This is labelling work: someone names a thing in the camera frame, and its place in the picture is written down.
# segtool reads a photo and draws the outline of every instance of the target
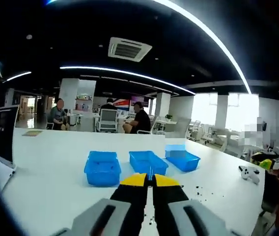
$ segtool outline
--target blue tray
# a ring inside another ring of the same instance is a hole
[[[85,164],[87,181],[95,186],[114,186],[120,182],[121,168],[115,152],[91,151]]]
[[[151,179],[154,174],[165,175],[168,164],[153,151],[130,151],[130,164],[136,173],[147,173]]]
[[[194,171],[200,160],[198,156],[180,150],[166,151],[166,159],[184,172]]]

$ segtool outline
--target white game controller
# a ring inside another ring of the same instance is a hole
[[[254,172],[254,169],[251,167],[246,167],[246,166],[239,166],[239,171],[241,172],[241,177],[242,179],[248,179],[251,178],[252,181],[255,184],[259,183],[259,178]]]

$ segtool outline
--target potted plant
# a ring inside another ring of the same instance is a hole
[[[165,116],[165,118],[166,118],[167,121],[170,121],[171,118],[172,118],[172,115],[167,114],[167,115]]]

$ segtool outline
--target white table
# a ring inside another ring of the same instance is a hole
[[[192,141],[165,139],[162,135],[44,130],[37,137],[22,136],[27,131],[14,130],[13,155],[17,170],[3,191],[3,199],[30,236],[48,236],[63,227],[71,228],[77,215],[114,192],[114,187],[88,185],[83,169],[90,150],[116,151],[122,180],[134,173],[129,164],[129,151],[152,150],[163,157],[165,143],[178,142],[186,143],[187,150],[201,161],[198,169],[190,173],[182,173],[168,163],[167,176],[184,185],[189,198],[202,201],[225,220],[227,228],[248,236],[255,227],[265,176],[261,171],[259,185],[241,179],[238,166],[250,163]],[[151,207],[146,212],[152,214],[152,211]],[[148,216],[140,235],[157,235],[156,227],[146,222]]]

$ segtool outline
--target ceiling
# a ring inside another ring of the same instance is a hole
[[[195,0],[182,1],[181,6],[210,28],[230,51],[252,93],[279,99],[279,30],[262,4],[247,0],[204,4]],[[172,95],[191,95],[134,75],[60,70],[61,66],[97,66],[149,76],[196,93],[247,92],[235,66],[207,33],[182,14],[152,0],[57,0],[48,5],[17,0],[3,3],[0,15],[5,19],[0,21],[0,82],[31,71],[1,84],[0,89],[54,95],[62,78],[80,78],[97,80],[98,96],[104,92],[125,97],[165,90]],[[111,37],[145,43],[152,49],[140,62],[110,58]]]

